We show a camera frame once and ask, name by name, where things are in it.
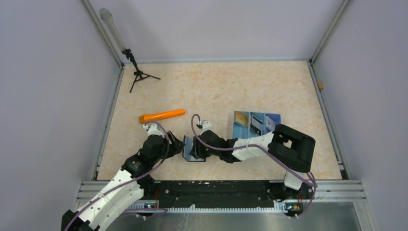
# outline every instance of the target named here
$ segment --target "orange flashlight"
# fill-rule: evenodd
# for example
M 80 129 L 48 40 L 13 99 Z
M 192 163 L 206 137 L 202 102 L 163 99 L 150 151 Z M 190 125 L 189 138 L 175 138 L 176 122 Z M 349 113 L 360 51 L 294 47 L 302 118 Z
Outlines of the orange flashlight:
M 144 114 L 139 116 L 139 121 L 141 124 L 144 124 L 149 121 L 156 121 L 156 120 L 161 120 L 161 119 L 167 119 L 171 117 L 176 117 L 176 116 L 181 116 L 185 114 L 186 111 L 184 109 L 177 109 L 173 111 L 168 111 L 168 112 L 160 112 L 156 114 Z

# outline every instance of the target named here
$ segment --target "wall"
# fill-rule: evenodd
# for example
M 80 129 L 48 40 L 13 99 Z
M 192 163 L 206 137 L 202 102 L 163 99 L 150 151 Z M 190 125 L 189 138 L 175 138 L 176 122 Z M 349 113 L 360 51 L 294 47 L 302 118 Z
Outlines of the wall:
M 351 176 L 381 230 L 406 230 L 408 1 L 354 1 L 317 63 Z
M 308 59 L 342 0 L 91 3 L 108 8 L 136 60 L 151 63 Z
M 1 1 L 0 34 L 0 230 L 59 230 L 118 66 L 78 0 Z

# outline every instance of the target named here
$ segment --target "metal frame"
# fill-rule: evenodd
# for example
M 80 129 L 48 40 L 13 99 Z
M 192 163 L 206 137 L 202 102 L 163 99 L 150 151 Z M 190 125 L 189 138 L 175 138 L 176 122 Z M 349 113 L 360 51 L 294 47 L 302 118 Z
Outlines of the metal frame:
M 90 4 L 89 0 L 80 0 L 83 4 L 84 8 L 86 9 L 88 15 L 90 16 L 95 28 L 97 29 L 99 35 L 101 36 L 102 40 L 104 41 L 108 51 L 114 58 L 115 62 L 121 67 L 119 73 L 119 79 L 115 87 L 115 93 L 113 95 L 110 110 L 108 114 L 108 118 L 106 121 L 103 137 L 101 140 L 101 145 L 98 152 L 98 159 L 97 163 L 95 164 L 95 171 L 92 176 L 92 179 L 95 180 L 97 177 L 97 172 L 99 171 L 99 166 L 102 160 L 102 155 L 104 151 L 104 147 L 106 144 L 107 135 L 109 132 L 110 123 L 113 116 L 113 111 L 115 108 L 115 103 L 117 100 L 117 96 L 119 93 L 119 88 L 121 84 L 121 80 L 124 73 L 124 63 L 121 61 L 120 54 L 117 53 L 113 43 L 109 39 L 108 34 L 106 33 L 104 27 L 102 26 L 101 22 L 99 21 L 92 5 Z M 352 0 L 344 0 L 341 4 L 338 12 L 336 13 L 333 21 L 329 25 L 327 32 L 321 39 L 318 47 L 316 48 L 315 52 L 313 53 L 312 57 L 308 61 L 308 67 L 310 74 L 312 76 L 313 85 L 316 89 L 316 94 L 323 112 L 323 116 L 326 122 L 326 126 L 329 131 L 329 135 L 332 141 L 332 145 L 338 159 L 339 168 L 344 173 L 343 178 L 345 180 L 318 180 L 318 188 L 316 192 L 316 203 L 341 203 L 341 202 L 352 202 L 356 211 L 357 219 L 360 223 L 361 230 L 363 231 L 371 231 L 371 230 L 378 230 L 375 220 L 372 216 L 366 195 L 364 193 L 364 189 L 362 187 L 360 180 L 348 180 L 349 175 L 347 173 L 348 165 L 344 158 L 343 149 L 338 141 L 338 136 L 336 132 L 335 125 L 333 123 L 330 110 L 328 108 L 328 104 L 324 95 L 323 91 L 320 91 L 317 87 L 317 82 L 319 80 L 318 75 L 315 70 L 315 63 L 318 60 L 321 52 L 324 50 L 325 46 L 327 45 L 328 41 L 330 40 L 333 32 L 336 30 L 340 20 L 342 19 L 344 13 L 349 8 Z M 80 187 L 76 208 L 81 206 L 83 203 L 89 201 L 104 185 L 107 184 L 108 181 L 84 181 Z

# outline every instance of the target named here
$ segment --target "wooden table surface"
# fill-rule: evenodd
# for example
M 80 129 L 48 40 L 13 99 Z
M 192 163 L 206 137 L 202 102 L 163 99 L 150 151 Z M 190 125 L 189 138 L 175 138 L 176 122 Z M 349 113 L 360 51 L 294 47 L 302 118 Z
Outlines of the wooden table surface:
M 123 162 L 142 147 L 147 133 L 142 114 L 183 108 L 186 114 L 160 121 L 178 139 L 192 136 L 191 116 L 210 121 L 213 131 L 231 138 L 234 111 L 281 114 L 283 124 L 316 140 L 312 169 L 317 179 L 341 179 L 331 140 L 306 61 L 142 64 L 162 78 L 137 82 L 127 65 L 98 174 L 110 180 Z M 181 154 L 151 174 L 156 180 L 281 180 L 285 170 L 269 157 L 228 164 L 217 157 L 189 163 Z

